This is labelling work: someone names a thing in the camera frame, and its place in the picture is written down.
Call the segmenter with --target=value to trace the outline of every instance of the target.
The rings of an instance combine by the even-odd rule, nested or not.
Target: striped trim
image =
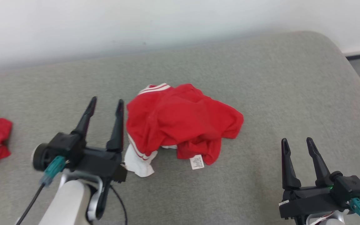
[[[148,160],[150,157],[146,156],[145,154],[141,153],[138,148],[136,143],[134,142],[133,138],[130,136],[130,134],[127,134],[127,136],[129,137],[129,142],[131,144],[131,146],[133,147],[134,151],[136,152],[136,154],[142,158],[144,161]]]
[[[155,86],[155,87],[150,87],[151,85],[148,85],[146,88],[144,88],[143,90],[141,90],[138,95],[140,94],[145,94],[145,93],[148,93],[148,92],[154,92],[154,91],[163,91],[163,90],[166,90],[168,88],[170,88],[169,85],[167,85],[166,83],[163,83],[163,84],[159,84],[158,86]]]

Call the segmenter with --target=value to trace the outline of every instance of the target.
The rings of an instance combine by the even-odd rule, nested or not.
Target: white backdrop
[[[291,30],[360,54],[360,0],[0,0],[0,69]]]

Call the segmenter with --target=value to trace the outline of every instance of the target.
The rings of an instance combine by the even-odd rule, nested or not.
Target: gray table
[[[30,165],[34,147],[71,131],[92,96],[98,103],[87,140],[103,147],[117,100],[129,102],[147,84],[163,82],[192,83],[242,112],[245,122],[237,139],[223,141],[211,166],[192,170],[175,151],[160,150],[154,175],[129,173],[116,188],[131,225],[293,224],[278,212],[283,137],[303,186],[316,179],[308,136],[330,171],[360,178],[360,78],[328,38],[280,34],[1,72],[0,117],[14,126],[12,155],[0,161],[0,224],[13,224],[38,187],[42,174]],[[38,223],[57,185],[41,193],[23,224]],[[113,194],[95,224],[124,224]],[[358,216],[348,224],[360,224]]]

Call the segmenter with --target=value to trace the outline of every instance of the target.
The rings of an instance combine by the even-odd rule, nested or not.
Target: black cable
[[[26,217],[27,213],[30,211],[31,207],[33,206],[34,202],[36,202],[37,197],[40,195],[41,190],[44,188],[45,184],[41,184],[41,186],[38,188],[36,195],[34,195],[33,199],[31,200],[30,204],[27,206],[26,210],[24,211],[23,215],[20,217],[20,219],[16,222],[16,225],[19,225],[22,223],[23,219]]]
[[[122,205],[123,208],[123,212],[124,212],[124,224],[127,225],[127,212],[126,212],[126,208],[124,207],[123,201],[120,198],[119,194],[115,191],[115,189],[113,188],[113,186],[111,185],[110,188],[112,189],[112,191],[115,193],[117,199],[119,199],[120,204]]]

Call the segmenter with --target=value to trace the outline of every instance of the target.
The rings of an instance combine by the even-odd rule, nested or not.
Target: white sticker
[[[289,202],[290,202],[289,200],[282,201],[282,202],[279,203],[279,206],[284,205],[284,204],[289,203]]]
[[[192,169],[204,168],[204,161],[201,155],[196,155],[190,158],[190,162]]]

